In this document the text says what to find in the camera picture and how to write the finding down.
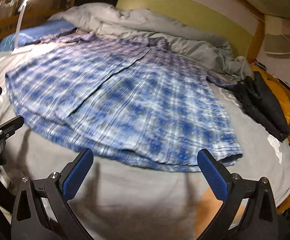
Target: plaid shirt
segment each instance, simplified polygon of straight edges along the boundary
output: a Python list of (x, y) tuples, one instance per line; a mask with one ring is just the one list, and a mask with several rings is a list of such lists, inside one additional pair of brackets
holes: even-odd
[(166, 50), (163, 38), (110, 40), (92, 34), (6, 73), (9, 101), (48, 140), (131, 166), (194, 172), (207, 148), (225, 165), (241, 157), (206, 68)]

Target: mattress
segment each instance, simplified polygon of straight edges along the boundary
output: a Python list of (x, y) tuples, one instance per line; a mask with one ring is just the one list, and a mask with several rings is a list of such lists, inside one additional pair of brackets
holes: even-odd
[[(5, 72), (65, 44), (30, 46), (29, 51), (21, 53), (0, 52), (0, 86), (3, 88), (0, 124), (15, 116), (6, 95)], [(244, 153), (228, 170), (239, 173), (244, 179), (267, 177), (278, 206), (290, 193), (288, 142), (280, 143), (280, 158), (270, 144), (268, 132), (242, 112), (232, 93), (213, 84), (210, 86), (228, 112)], [(4, 169), (16, 185), (24, 175), (42, 179), (53, 171), (61, 171), (77, 155), (44, 139), (26, 125), (7, 140), (6, 154), (8, 161)], [(48, 214), (53, 216), (45, 203)], [(246, 203), (247, 200), (242, 202), (233, 225), (239, 222)], [(94, 239), (196, 239), (221, 204), (200, 172), (154, 171), (100, 157), (95, 157), (76, 197), (69, 201)]]

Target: metal bolt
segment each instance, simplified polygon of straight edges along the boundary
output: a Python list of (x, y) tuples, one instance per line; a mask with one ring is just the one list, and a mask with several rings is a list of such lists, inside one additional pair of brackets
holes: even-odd
[(59, 176), (59, 173), (56, 172), (56, 171), (52, 172), (52, 173), (49, 175), (49, 177), (50, 177), (51, 179), (56, 179), (58, 176)]
[(264, 184), (267, 184), (268, 183), (268, 179), (266, 177), (262, 177), (261, 178), (261, 181), (264, 183)]
[(24, 182), (24, 183), (27, 182), (28, 180), (29, 180), (28, 176), (25, 176), (25, 177), (22, 178), (22, 182)]
[(240, 179), (241, 176), (238, 173), (233, 173), (232, 174), (233, 179)]

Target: crumpled blanket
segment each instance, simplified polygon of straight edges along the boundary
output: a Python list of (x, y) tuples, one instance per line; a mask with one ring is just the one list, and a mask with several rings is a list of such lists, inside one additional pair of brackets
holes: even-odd
[(6, 73), (9, 101), (32, 130), (74, 151), (161, 171), (200, 171), (202, 148), (225, 165), (242, 156), (207, 79), (228, 83), (166, 50), (164, 39), (61, 39), (79, 42)]
[(244, 57), (233, 57), (229, 41), (225, 38), (148, 9), (116, 10), (113, 5), (106, 3), (88, 3), (56, 13), (49, 20), (61, 18), (98, 35), (123, 39), (163, 37), (167, 40), (168, 50), (184, 55), (208, 69), (229, 75), (234, 80), (253, 76)]

